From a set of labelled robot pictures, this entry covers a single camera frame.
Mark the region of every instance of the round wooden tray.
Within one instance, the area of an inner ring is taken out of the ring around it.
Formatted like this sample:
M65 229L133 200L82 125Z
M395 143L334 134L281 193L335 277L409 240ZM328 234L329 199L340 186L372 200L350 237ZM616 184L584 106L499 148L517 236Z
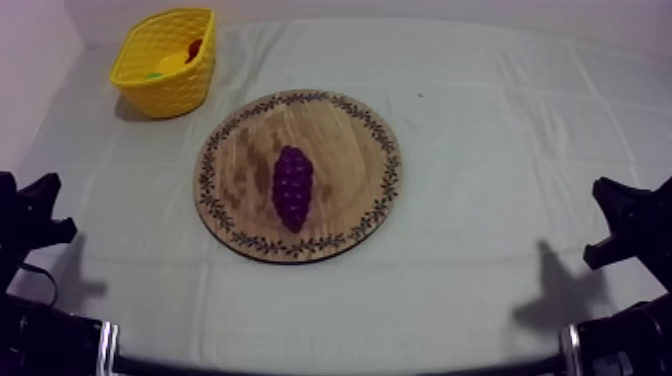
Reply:
M285 146L314 166L303 229L287 230L271 200L273 166ZM296 264L340 254L387 217L401 186L390 127L344 95L285 91L251 102L215 129L201 150L194 197L207 228L256 260Z

